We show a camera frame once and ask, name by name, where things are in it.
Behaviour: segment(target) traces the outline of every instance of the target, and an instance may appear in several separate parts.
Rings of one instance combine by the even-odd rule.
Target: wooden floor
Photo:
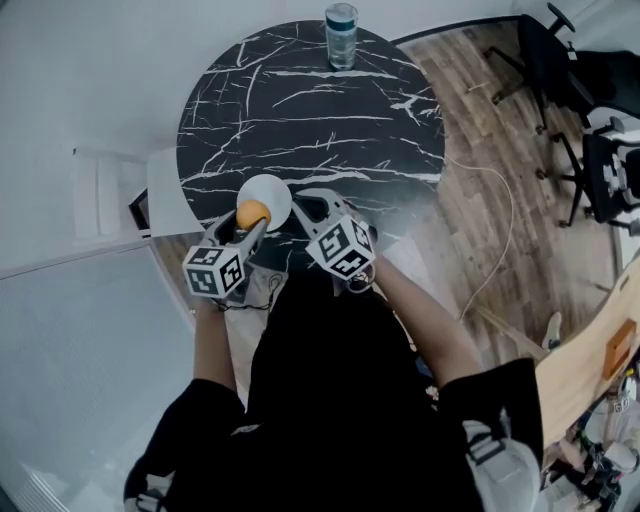
[[[578,214],[574,226],[557,227],[568,217],[571,184],[539,181],[537,168],[567,171],[569,162],[549,133],[563,131],[581,155],[581,125],[566,109],[548,110],[549,132],[537,135],[539,114],[527,89],[494,106],[491,97],[519,77],[499,57],[482,51],[496,45],[517,56],[513,22],[480,25],[428,36],[402,45],[424,71],[440,102],[446,133],[446,171],[438,201],[425,201],[424,219],[385,254],[431,292],[452,314],[460,310],[491,271],[508,236],[509,196],[515,202],[512,239],[495,277],[476,304],[489,307],[531,339],[540,340],[549,316],[564,317],[563,335],[588,319],[614,282],[612,234],[608,226]],[[199,237],[156,239],[155,244],[186,300],[180,261]],[[234,312],[228,318],[240,384],[248,388],[248,365],[264,315]],[[465,317],[490,368],[518,356],[516,348],[487,327],[473,310]]]

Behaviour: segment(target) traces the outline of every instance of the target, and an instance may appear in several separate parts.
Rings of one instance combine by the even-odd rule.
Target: black office chair
[[[640,118],[640,57],[629,52],[576,52],[571,72],[591,93],[594,107]]]
[[[531,16],[523,15],[518,21],[518,42],[520,56],[524,64],[505,54],[499,48],[491,46],[484,52],[486,58],[493,53],[518,71],[523,81],[496,93],[492,101],[494,105],[512,95],[525,85],[528,85],[536,99],[542,124],[536,127],[538,134],[547,128],[545,116],[545,96],[558,106],[567,106],[581,114],[591,111],[593,98],[589,91],[580,83],[570,69],[570,59],[567,48],[556,37],[556,33],[564,26],[572,32],[576,29],[555,6],[547,3],[549,10],[558,18],[551,27],[546,28]]]
[[[640,207],[640,149],[632,149],[620,156],[620,148],[640,148],[640,142],[624,142],[621,140],[603,137],[610,131],[623,132],[622,123],[616,118],[611,118],[610,124],[595,130],[592,134],[582,138],[583,166],[571,149],[564,133],[554,135],[553,142],[562,141],[574,174],[550,175],[538,169],[538,179],[544,180],[554,177],[563,181],[571,181],[576,185],[573,204],[568,221],[560,221],[560,227],[569,227],[573,224],[582,194],[586,193],[591,206],[585,210],[588,217],[593,217],[596,222],[608,223],[612,226],[626,228],[632,236],[640,234],[640,223],[622,223],[616,219],[622,212],[629,212]],[[620,159],[621,167],[615,169],[614,155]],[[610,168],[612,176],[617,178],[618,185],[613,187],[607,180],[605,167]]]

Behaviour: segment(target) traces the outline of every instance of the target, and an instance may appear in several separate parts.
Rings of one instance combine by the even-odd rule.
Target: black t-shirt
[[[271,503],[481,510],[462,421],[497,431],[504,408],[512,436],[540,461],[533,362],[450,382],[436,411],[415,359],[379,296],[333,298],[324,283],[290,279],[254,355],[247,411],[224,386],[192,381],[129,475],[127,512]]]

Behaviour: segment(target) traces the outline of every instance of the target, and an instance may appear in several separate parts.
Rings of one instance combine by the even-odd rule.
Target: orange object
[[[636,323],[627,319],[618,332],[607,343],[607,354],[604,359],[602,378],[609,380],[620,369],[631,350],[631,341],[636,334]]]
[[[271,212],[264,203],[255,199],[248,199],[238,206],[236,211],[236,222],[240,229],[249,230],[255,226],[260,219],[267,219],[267,225],[271,222]]]

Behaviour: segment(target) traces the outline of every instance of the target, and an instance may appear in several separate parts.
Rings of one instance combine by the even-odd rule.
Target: black marble table
[[[422,215],[443,167],[438,102],[390,42],[358,29],[356,51],[353,70],[334,72],[324,24],[301,21],[247,37],[206,71],[177,143],[182,190],[203,226],[235,208],[242,184],[260,173],[292,192],[336,190],[376,225],[379,250]],[[307,243],[292,215],[252,262],[305,269]]]

